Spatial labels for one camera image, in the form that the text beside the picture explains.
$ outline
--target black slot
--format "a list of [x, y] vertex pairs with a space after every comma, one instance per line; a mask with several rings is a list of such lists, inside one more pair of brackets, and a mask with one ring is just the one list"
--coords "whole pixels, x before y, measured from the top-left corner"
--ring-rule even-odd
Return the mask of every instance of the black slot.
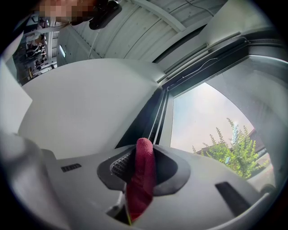
[[64, 173], [64, 172], [68, 172], [68, 171], [71, 171], [73, 169], [80, 168], [80, 167], [81, 167], [80, 164], [71, 164], [71, 165], [63, 166], [61, 167], [61, 169]]
[[235, 217], [250, 208], [250, 204], [228, 182], [215, 186]]
[[126, 183], [130, 182], [135, 172], [135, 152], [136, 149], [133, 149], [110, 166], [111, 172]]
[[114, 217], [114, 219], [116, 219], [116, 220], [118, 220], [124, 224], [130, 225], [125, 206], [123, 206], [121, 211]]

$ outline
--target black vent slot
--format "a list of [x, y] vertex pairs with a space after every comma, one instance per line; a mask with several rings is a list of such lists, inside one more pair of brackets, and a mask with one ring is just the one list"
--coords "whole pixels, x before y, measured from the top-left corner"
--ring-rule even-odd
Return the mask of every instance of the black vent slot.
[[63, 167], [61, 167], [61, 169], [64, 173], [64, 172], [68, 172], [68, 171], [71, 171], [71, 170], [74, 170], [74, 169], [80, 168], [80, 167], [81, 167], [80, 164], [71, 164], [71, 165], [63, 166]]
[[135, 151], [136, 149], [132, 150], [110, 166], [111, 172], [126, 183], [131, 181], [135, 172]]
[[228, 182], [215, 186], [235, 217], [250, 208], [249, 203]]

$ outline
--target black cable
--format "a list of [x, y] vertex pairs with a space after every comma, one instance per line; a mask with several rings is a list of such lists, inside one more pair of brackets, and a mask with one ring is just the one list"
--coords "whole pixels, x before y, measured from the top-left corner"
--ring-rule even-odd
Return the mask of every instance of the black cable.
[[182, 6], [184, 6], [184, 5], [187, 5], [187, 4], [188, 4], [188, 3], [185, 3], [185, 4], [181, 5], [181, 6], [178, 6], [176, 9], [170, 11], [169, 13], [172, 13], [173, 11], [175, 11], [175, 10], [179, 9], [180, 7], [182, 7]]
[[194, 5], [193, 3], [189, 2], [188, 0], [185, 0], [185, 1], [188, 2], [189, 4], [191, 4], [191, 5], [194, 6], [194, 7], [197, 7], [197, 8], [203, 9], [203, 10], [206, 10], [208, 13], [211, 14], [212, 17], [214, 17], [214, 14], [213, 14], [210, 10], [208, 10], [208, 9], [206, 9], [206, 8], [203, 8], [203, 7], [200, 7], [200, 6], [196, 6], [196, 5]]

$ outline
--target rectangular vent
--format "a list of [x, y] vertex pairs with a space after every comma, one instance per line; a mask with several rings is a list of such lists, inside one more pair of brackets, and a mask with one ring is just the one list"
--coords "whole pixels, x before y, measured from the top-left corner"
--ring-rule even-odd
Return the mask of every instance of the rectangular vent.
[[71, 165], [63, 166], [61, 167], [61, 169], [64, 173], [64, 172], [68, 172], [68, 171], [71, 171], [73, 169], [80, 168], [80, 167], [81, 167], [80, 164], [71, 164]]
[[249, 203], [228, 182], [215, 185], [235, 217], [250, 208]]

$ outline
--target green plant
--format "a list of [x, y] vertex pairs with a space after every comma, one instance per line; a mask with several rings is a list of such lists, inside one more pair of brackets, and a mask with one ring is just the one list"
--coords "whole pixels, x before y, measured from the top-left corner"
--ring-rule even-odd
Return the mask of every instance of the green plant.
[[216, 142], [215, 138], [210, 134], [213, 146], [209, 147], [208, 144], [203, 143], [206, 147], [209, 147], [206, 154], [208, 157], [225, 164], [239, 176], [249, 178], [253, 171], [264, 167], [267, 162], [262, 166], [257, 165], [255, 162], [258, 158], [258, 154], [255, 153], [256, 142], [250, 139], [247, 128], [244, 126], [243, 131], [238, 130], [238, 125], [235, 125], [229, 118], [227, 120], [233, 129], [233, 135], [230, 139], [231, 147], [224, 141], [221, 131], [216, 127], [220, 140]]

